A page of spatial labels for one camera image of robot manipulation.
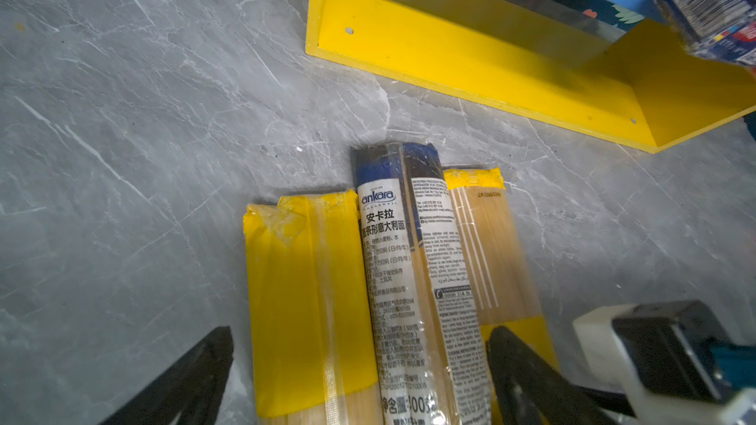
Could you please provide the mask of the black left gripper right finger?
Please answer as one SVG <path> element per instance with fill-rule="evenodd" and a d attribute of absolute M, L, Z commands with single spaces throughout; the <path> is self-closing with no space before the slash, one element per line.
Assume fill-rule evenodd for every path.
<path fill-rule="evenodd" d="M 510 329 L 495 328 L 486 349 L 505 424 L 614 423 Z"/>

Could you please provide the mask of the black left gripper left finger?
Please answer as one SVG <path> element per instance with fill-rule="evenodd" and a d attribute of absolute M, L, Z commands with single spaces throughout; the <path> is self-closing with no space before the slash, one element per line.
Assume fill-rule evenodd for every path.
<path fill-rule="evenodd" d="M 106 424 L 214 424 L 233 362 L 232 329 L 218 327 L 189 349 Z"/>

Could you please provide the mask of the blue clear spaghetti bag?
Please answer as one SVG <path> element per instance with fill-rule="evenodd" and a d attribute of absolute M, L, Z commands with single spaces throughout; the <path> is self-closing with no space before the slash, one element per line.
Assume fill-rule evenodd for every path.
<path fill-rule="evenodd" d="M 387 424 L 446 424 L 450 405 L 435 344 L 432 310 L 421 292 L 419 225 L 411 173 L 434 151 L 392 142 L 354 152 L 359 229 Z"/>
<path fill-rule="evenodd" d="M 403 144 L 402 151 L 440 336 L 444 387 L 451 394 L 450 422 L 489 424 L 490 379 L 476 297 L 438 151 L 418 143 Z"/>

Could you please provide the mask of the yellow Pastatime bag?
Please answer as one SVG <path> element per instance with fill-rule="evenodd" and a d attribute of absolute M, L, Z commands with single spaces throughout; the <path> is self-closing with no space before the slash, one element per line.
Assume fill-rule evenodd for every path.
<path fill-rule="evenodd" d="M 466 258 L 484 346 L 506 327 L 559 368 L 539 295 L 498 168 L 444 171 Z"/>

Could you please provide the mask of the yellow spaghetti bag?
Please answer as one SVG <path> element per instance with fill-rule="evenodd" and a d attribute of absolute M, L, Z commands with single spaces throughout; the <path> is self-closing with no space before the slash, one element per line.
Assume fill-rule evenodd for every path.
<path fill-rule="evenodd" d="M 356 192 L 243 217 L 261 424 L 381 424 Z"/>

